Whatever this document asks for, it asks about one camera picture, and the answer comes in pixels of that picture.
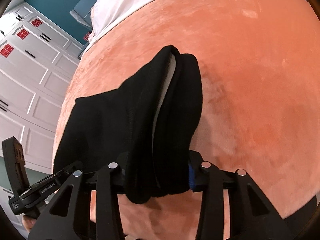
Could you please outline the person's left hand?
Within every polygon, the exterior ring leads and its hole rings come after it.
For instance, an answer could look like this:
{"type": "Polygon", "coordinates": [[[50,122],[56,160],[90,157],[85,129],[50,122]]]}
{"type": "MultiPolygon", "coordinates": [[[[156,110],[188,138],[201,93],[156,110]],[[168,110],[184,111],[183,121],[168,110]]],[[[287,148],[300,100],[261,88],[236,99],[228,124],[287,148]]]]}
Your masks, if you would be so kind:
{"type": "Polygon", "coordinates": [[[31,231],[31,229],[34,227],[35,223],[36,223],[36,219],[34,219],[34,218],[31,218],[26,215],[24,215],[22,217],[22,224],[23,224],[25,230],[27,230],[28,232],[31,231]]]}

